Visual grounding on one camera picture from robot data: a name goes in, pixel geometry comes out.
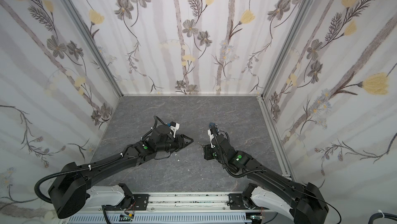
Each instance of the gray tabletop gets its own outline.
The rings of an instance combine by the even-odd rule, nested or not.
[[[124,96],[99,144],[93,161],[114,155],[153,126],[153,115],[180,124],[177,131],[194,139],[163,160],[150,160],[99,182],[125,183],[132,192],[243,191],[247,177],[230,177],[216,160],[206,161],[200,144],[209,144],[208,124],[216,122],[230,136],[236,150],[245,151],[264,166],[281,173],[269,133],[254,96]],[[159,152],[157,157],[168,154]]]

